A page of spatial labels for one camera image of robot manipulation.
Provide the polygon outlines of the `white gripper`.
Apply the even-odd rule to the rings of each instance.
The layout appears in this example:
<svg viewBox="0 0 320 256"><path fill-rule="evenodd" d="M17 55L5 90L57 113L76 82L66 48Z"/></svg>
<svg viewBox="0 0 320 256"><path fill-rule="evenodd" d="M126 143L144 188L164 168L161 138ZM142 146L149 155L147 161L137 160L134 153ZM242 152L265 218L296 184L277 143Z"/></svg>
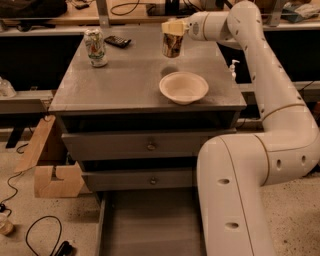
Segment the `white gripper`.
<svg viewBox="0 0 320 256"><path fill-rule="evenodd" d="M197 41L206 41L205 23L208 12L197 12L186 19L170 19L161 25L162 32L170 35L187 34Z"/></svg>

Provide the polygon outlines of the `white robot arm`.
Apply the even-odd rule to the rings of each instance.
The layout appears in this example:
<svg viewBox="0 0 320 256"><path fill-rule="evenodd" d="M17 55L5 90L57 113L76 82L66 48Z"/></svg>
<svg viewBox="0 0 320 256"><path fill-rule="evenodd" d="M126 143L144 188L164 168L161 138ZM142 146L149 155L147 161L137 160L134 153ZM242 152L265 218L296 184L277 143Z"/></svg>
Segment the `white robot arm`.
<svg viewBox="0 0 320 256"><path fill-rule="evenodd" d="M260 133L208 140L197 160L207 256L276 256L260 189L311 171L320 156L318 125L263 32L259 8L241 1L227 12L198 12L162 31L240 47L262 119Z"/></svg>

